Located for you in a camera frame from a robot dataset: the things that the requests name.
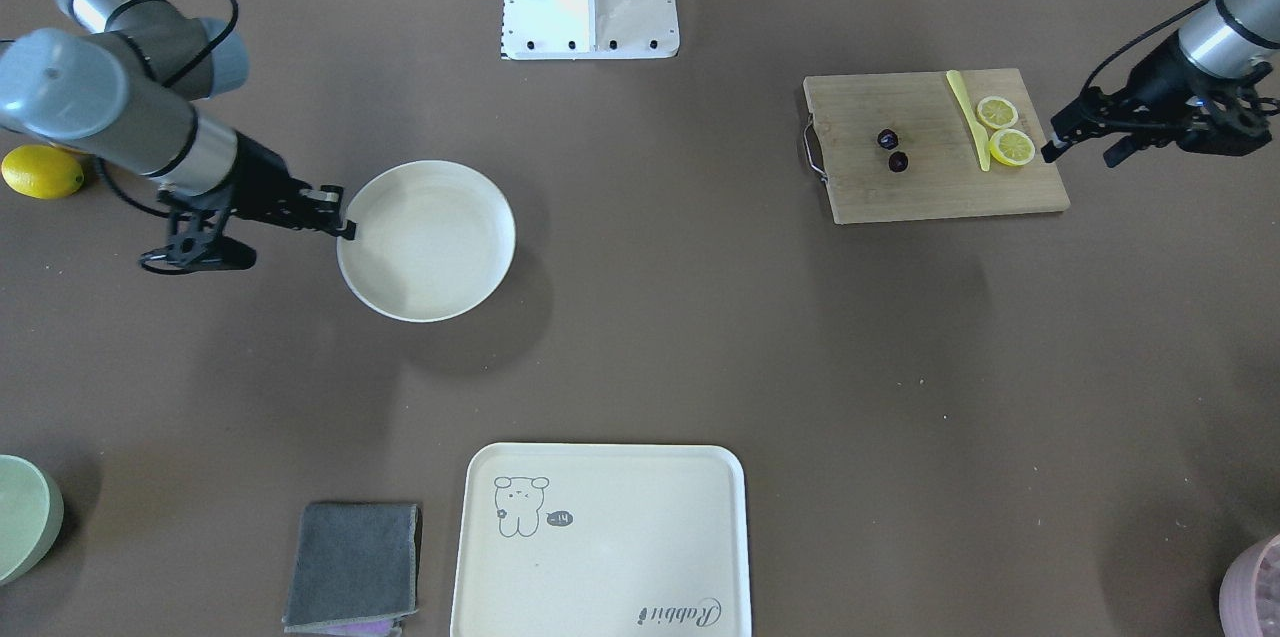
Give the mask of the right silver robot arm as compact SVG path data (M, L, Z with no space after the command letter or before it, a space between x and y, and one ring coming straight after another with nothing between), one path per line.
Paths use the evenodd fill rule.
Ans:
M256 251L227 237L232 217L352 240L339 185L293 177L273 150L206 116L197 101L238 90L250 59L239 4L225 19L186 17L173 0L55 0L82 35L38 28L3 43L3 127L154 182L166 233L140 267L154 274L246 271Z

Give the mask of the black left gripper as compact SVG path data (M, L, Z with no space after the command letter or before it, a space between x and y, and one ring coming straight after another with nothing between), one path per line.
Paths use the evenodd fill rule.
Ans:
M1170 145L1187 153L1245 157L1274 139L1270 122L1277 116L1277 100L1257 90L1272 72L1270 60L1262 59L1245 67L1244 75L1212 75L1167 37L1132 67L1115 93L1083 90L1055 114L1039 153L1053 164L1080 142L1117 136L1103 153L1107 168L1138 151Z

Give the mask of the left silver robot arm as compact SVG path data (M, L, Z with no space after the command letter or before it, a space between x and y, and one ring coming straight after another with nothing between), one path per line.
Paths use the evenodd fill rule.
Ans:
M1277 100L1257 86L1277 67L1279 0L1201 0L1169 23L1174 35L1134 64L1120 90L1106 93L1088 78L1052 118L1046 162L1107 136L1117 136L1103 153L1110 168L1167 145L1220 157L1270 145Z

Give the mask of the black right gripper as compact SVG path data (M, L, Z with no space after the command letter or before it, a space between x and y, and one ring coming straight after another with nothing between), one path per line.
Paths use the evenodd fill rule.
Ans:
M225 237L232 217L328 233L355 240L358 224L343 217L342 185L303 187L273 150L248 136L236 136L236 153L227 177L204 194L157 191L166 208L164 246L141 255L140 267L152 274L247 271L256 251ZM296 203L296 224L291 217Z

